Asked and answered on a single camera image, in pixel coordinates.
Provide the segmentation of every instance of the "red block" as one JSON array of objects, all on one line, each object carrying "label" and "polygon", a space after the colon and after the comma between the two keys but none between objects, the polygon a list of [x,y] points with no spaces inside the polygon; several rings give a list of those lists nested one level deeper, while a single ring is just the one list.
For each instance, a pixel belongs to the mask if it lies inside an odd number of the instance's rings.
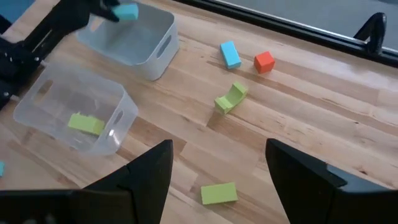
[{"label": "red block", "polygon": [[269,52],[254,57],[254,66],[260,74],[270,72],[274,65],[275,60]]}]

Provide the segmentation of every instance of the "wooden table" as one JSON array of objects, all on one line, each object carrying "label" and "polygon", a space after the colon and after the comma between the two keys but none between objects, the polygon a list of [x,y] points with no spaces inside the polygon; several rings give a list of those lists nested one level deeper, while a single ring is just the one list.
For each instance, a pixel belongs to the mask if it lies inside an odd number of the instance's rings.
[{"label": "wooden table", "polygon": [[[175,14],[180,50],[156,82],[97,54],[74,35],[48,61],[75,63],[122,83],[139,108],[113,156],[79,154],[0,111],[0,189],[84,187],[163,139],[175,146],[162,223],[288,223],[264,158],[267,138],[392,189],[398,188],[397,70],[170,0],[146,1]],[[5,37],[23,39],[54,5],[37,0]],[[233,40],[243,61],[228,71],[219,44]],[[266,50],[275,69],[257,75]],[[226,116],[213,100],[231,84],[248,97]],[[239,202],[202,206],[200,186],[235,182]]]}]

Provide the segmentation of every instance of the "plastic bin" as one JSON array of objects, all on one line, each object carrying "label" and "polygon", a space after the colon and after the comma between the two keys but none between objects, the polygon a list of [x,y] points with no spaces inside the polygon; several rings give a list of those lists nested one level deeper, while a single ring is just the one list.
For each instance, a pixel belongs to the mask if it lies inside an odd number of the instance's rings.
[{"label": "plastic bin", "polygon": [[97,28],[95,16],[77,33],[80,42],[120,63],[131,66],[148,80],[162,76],[178,51],[177,26],[170,12],[137,2],[136,21],[103,21]]},{"label": "plastic bin", "polygon": [[[105,122],[99,136],[68,127],[73,113]],[[81,152],[115,153],[138,114],[122,85],[78,67],[50,64],[14,110],[14,119]]]}]

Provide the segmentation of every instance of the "blue block in gripper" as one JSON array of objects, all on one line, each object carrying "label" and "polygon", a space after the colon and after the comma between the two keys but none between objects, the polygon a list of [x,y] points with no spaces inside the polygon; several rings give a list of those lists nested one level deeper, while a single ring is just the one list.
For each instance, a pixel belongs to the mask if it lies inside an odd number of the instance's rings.
[{"label": "blue block in gripper", "polygon": [[120,20],[138,19],[138,5],[136,3],[121,4],[112,8],[112,11]]},{"label": "blue block in gripper", "polygon": [[228,69],[238,68],[242,62],[239,59],[238,52],[235,49],[233,41],[228,41],[220,45],[221,53],[223,54],[226,67]]}]

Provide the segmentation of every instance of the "bin handle cutout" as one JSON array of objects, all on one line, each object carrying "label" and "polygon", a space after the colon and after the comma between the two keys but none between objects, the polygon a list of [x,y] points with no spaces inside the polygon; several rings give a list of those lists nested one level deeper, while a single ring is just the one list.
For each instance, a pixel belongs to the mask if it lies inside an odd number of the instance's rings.
[{"label": "bin handle cutout", "polygon": [[159,51],[157,52],[156,57],[160,58],[160,56],[162,56],[164,50],[166,49],[166,47],[169,45],[170,41],[172,40],[172,36],[170,35],[166,41],[163,43],[163,45],[160,47]]},{"label": "bin handle cutout", "polygon": [[43,100],[44,95],[50,90],[52,85],[53,85],[52,80],[46,80],[43,83],[41,83],[35,89],[35,93],[30,96],[31,100],[34,103],[40,103]]},{"label": "bin handle cutout", "polygon": [[123,111],[120,111],[116,116],[115,120],[113,121],[113,124],[117,124],[122,117],[123,117]]},{"label": "bin handle cutout", "polygon": [[[112,125],[117,125],[119,123],[119,121],[122,119],[123,117],[123,111],[120,111],[118,113],[118,115],[116,116],[116,118],[114,119],[114,121],[112,122]],[[108,131],[107,135],[105,136],[105,139],[109,139],[109,137],[113,137],[113,141],[118,141],[117,139],[115,139],[114,135],[114,129],[113,127]]]}]

